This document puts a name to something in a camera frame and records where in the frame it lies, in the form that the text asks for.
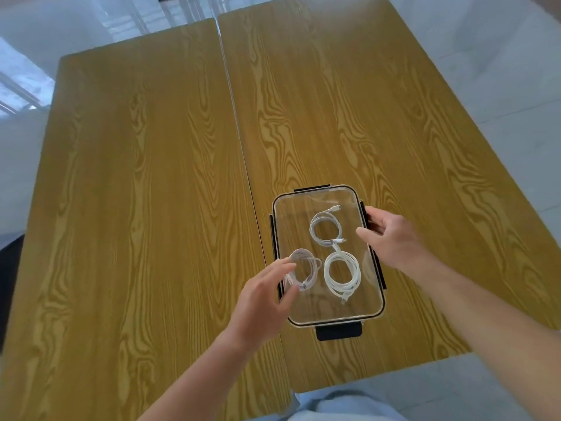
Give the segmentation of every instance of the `container lid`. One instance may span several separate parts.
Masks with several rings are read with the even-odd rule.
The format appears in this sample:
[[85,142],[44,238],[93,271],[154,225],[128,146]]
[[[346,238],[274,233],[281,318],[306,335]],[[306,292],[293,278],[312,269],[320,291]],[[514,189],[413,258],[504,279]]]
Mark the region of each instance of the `container lid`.
[[279,258],[296,269],[281,293],[298,284],[289,321],[298,327],[356,322],[380,315],[385,300],[378,260],[355,233],[366,227],[361,202],[345,185],[277,196],[272,227]]

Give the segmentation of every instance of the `coiled white cable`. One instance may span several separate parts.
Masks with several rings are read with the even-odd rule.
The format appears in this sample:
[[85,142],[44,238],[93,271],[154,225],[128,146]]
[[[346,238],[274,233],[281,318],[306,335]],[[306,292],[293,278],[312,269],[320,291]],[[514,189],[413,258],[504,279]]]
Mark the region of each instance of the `coiled white cable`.
[[[326,259],[323,267],[323,276],[325,283],[329,290],[336,296],[341,298],[341,303],[344,304],[349,297],[354,293],[354,291],[359,287],[361,280],[360,264],[354,255],[347,253],[346,251],[341,251],[338,244],[345,241],[343,236],[343,231],[339,220],[332,214],[333,211],[339,211],[340,205],[335,205],[326,211],[317,213],[310,222],[310,235],[321,246],[330,246],[335,252],[330,254]],[[315,227],[318,223],[329,221],[337,226],[337,238],[335,239],[320,239],[315,233]],[[344,261],[351,272],[351,280],[346,283],[339,283],[335,281],[329,270],[331,268],[331,263],[333,261]]]
[[314,257],[314,255],[305,248],[299,248],[292,252],[292,254],[290,255],[290,261],[295,262],[297,260],[308,260],[308,262],[310,263],[310,274],[303,282],[299,282],[298,279],[296,279],[296,275],[294,272],[290,272],[289,274],[287,274],[286,278],[288,279],[290,285],[298,285],[300,291],[305,291],[314,286],[314,283],[318,278],[318,270],[321,267],[321,260],[319,260],[319,258],[317,257]]

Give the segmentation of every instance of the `white tiled floor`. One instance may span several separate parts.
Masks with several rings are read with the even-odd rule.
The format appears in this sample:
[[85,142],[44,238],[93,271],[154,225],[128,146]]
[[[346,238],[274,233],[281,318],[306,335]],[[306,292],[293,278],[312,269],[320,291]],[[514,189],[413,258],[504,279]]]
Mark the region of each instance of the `white tiled floor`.
[[[263,1],[0,0],[0,238],[25,229],[61,56]],[[391,1],[561,244],[561,25],[530,0]],[[412,421],[529,419],[473,355],[371,380]]]

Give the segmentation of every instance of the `wooden table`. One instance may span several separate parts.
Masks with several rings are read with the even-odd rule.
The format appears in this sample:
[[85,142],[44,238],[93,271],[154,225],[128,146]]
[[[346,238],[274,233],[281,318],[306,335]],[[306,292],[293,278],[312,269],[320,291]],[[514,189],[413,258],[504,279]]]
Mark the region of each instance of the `wooden table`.
[[[63,58],[1,417],[135,420],[206,350],[263,267],[215,21]],[[276,339],[221,418],[289,401]]]
[[[443,261],[561,328],[561,251],[388,0],[276,0],[219,17],[267,262],[273,199],[348,184]],[[412,281],[360,338],[281,332],[297,392],[469,351]]]

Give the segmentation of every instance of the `clear plastic container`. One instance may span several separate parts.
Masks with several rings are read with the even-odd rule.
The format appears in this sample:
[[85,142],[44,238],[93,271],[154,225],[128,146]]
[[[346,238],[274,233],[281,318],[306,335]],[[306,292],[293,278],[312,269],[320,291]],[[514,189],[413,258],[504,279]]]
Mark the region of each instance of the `clear plastic container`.
[[[322,213],[317,216],[322,219],[311,231],[310,223],[318,213]],[[271,215],[275,256],[289,257],[295,250],[304,249],[321,261],[315,282],[307,286],[304,281],[312,272],[312,264],[306,258],[295,260],[297,267],[293,278],[305,286],[304,289],[301,287],[292,306],[291,324],[297,327],[340,325],[363,322],[382,314],[385,306],[382,270],[372,249],[355,233],[357,227],[367,227],[367,224],[364,205],[354,189],[346,185],[300,189],[275,198]],[[356,284],[354,279],[360,277],[352,294],[344,297],[332,291],[333,287],[328,286],[324,276],[326,260],[338,251],[330,245],[331,240],[337,241],[339,251],[348,253],[345,257],[349,263],[354,263],[352,259],[358,261],[354,265],[354,278],[352,266],[350,268],[344,260],[333,261],[329,266],[328,275],[335,286],[349,282]],[[279,284],[279,296],[290,286],[291,278],[286,276]]]

